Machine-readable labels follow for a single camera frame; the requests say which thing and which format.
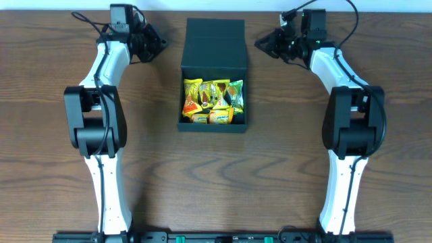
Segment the green yellow snack packet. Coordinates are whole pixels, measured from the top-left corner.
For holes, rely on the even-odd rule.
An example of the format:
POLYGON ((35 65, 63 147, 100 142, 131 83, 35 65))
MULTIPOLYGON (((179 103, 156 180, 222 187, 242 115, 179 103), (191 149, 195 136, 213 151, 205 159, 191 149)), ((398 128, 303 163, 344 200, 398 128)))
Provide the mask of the green yellow snack packet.
POLYGON ((243 80, 238 80, 235 82, 230 82, 228 86, 228 94, 230 97, 230 105, 231 108, 234 109, 234 113, 243 113, 244 112, 244 100, 243 100, 243 80))

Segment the yellow chocolate snack packet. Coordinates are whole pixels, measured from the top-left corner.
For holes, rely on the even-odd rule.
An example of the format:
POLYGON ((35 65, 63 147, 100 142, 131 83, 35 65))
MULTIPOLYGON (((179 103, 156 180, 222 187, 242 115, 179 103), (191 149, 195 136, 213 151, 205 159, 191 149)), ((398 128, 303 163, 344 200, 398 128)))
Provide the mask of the yellow chocolate snack packet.
POLYGON ((215 101, 213 103, 213 109, 228 109, 230 107, 228 102, 225 100, 229 83, 229 79, 213 81, 213 86, 215 88, 215 101))

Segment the yellow orange snack packet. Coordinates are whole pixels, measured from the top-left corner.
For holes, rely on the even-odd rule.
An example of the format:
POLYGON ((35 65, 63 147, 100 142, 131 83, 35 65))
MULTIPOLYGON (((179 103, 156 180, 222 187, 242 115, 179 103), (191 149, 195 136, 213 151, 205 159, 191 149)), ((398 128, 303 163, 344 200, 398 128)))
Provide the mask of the yellow orange snack packet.
POLYGON ((193 114, 201 112, 203 109, 198 104, 198 92, 203 80, 201 78, 184 80, 185 102, 182 110, 184 117, 191 117, 193 114))

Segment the yellow chocolate wafer packet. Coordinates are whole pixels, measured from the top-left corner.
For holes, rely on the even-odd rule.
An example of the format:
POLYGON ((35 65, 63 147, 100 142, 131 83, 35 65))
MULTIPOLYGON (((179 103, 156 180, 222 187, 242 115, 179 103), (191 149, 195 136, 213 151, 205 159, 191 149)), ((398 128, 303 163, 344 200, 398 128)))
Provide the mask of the yellow chocolate wafer packet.
POLYGON ((203 109, 214 106, 214 85, 212 81, 202 82, 199 88, 200 103, 203 109))

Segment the yellow biscuit snack packet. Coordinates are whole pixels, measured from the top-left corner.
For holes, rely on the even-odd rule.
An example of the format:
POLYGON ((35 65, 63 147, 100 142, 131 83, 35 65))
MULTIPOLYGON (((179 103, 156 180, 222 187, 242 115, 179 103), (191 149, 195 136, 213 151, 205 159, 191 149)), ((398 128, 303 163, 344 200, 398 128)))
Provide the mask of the yellow biscuit snack packet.
POLYGON ((210 124, 231 124, 232 118, 234 116, 234 109, 228 108, 222 109, 212 109, 209 113, 209 123, 210 124))

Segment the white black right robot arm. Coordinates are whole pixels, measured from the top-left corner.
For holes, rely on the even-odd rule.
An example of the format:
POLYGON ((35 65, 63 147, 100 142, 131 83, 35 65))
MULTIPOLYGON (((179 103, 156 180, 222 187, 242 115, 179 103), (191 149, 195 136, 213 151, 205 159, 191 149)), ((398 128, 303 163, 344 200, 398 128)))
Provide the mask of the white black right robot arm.
POLYGON ((317 233, 311 242, 357 242, 354 212, 362 173, 383 143, 387 128, 384 91, 359 78, 343 57, 341 45, 328 40, 326 11, 304 9, 300 32, 298 10, 281 12, 280 28, 257 40, 255 47, 274 59, 301 65, 314 73, 329 93, 321 129, 329 154, 329 179, 317 233))

